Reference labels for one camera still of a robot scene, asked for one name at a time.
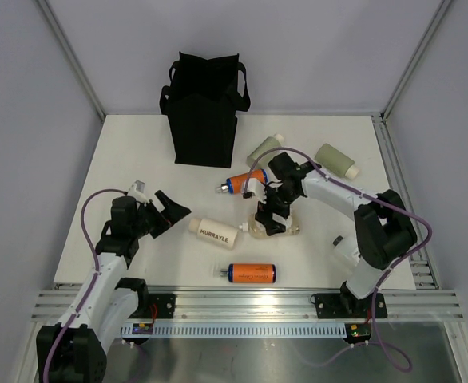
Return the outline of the white translucent bottle grey cap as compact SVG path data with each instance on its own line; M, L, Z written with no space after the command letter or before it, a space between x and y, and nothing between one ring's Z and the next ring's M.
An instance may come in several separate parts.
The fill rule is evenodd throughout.
M334 252L338 259L342 259L350 267L355 267L360 258L358 243L353 235L337 236L333 241Z

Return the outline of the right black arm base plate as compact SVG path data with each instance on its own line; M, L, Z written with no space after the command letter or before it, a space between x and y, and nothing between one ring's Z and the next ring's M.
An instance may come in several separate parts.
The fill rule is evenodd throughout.
M377 294L372 309L372 295L358 300L346 294L318 293L310 297L318 319L384 319L388 317L387 305L382 294Z

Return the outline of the orange blue pump bottle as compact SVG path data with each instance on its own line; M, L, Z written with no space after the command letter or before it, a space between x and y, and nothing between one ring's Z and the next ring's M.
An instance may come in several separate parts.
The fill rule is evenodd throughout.
M213 275L235 284L273 284L277 272L272 263L230 263L215 270Z
M259 180L261 183L268 182L268 175L263 169L256 169L251 173L251 177ZM244 185L248 179L248 173L231 176L227 178L220 186L216 187L215 192L218 194L239 194L242 192Z

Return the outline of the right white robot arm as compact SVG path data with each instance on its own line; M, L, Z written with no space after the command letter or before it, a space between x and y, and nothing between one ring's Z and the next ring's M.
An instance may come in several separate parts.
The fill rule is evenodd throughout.
M251 177L242 187L243 197L257 198L254 220L267 236L291 228L291 205L300 197L325 203L353 221L359 261L338 296L341 310L357 317L371 307L370 296L383 283L391 264L403 259L416 244L414 216L405 210L396 191L367 194L312 159L298 164L290 152L291 148L277 149L268 163L275 183Z

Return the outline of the clear amber soap bottle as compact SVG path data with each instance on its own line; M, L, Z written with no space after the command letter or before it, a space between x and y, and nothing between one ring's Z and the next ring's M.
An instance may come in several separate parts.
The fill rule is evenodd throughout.
M270 237L282 237L285 235L298 235L300 233L300 223L297 215L292 212L291 215L284 220L286 230L284 232L268 235L264 226L257 222L254 214L250 214L247 220L238 226L243 233L249 233L256 239L269 239Z

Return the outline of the cream Murrayle bottle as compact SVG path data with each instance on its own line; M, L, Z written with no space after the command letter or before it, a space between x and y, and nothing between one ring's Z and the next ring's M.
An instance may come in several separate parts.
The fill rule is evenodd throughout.
M239 233L237 227L208 218L191 218L188 230L198 239L228 250L232 250L235 246Z

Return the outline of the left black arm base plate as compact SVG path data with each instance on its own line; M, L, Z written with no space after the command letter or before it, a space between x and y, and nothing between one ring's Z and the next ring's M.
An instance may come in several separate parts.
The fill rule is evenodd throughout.
M130 318L135 319L172 319L174 317L176 295L157 293L147 294L138 303Z

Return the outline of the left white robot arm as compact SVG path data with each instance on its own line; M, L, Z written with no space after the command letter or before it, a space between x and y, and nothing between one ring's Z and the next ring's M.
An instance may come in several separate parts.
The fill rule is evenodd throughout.
M117 190L110 218L97 243L85 241L93 265L66 312L36 337L38 376L41 382L101 382L107 353L121 327L130 318L155 321L158 305L143 278L127 271L146 235L155 239L186 216L189 208L172 201L163 191L155 196L158 210L141 191Z

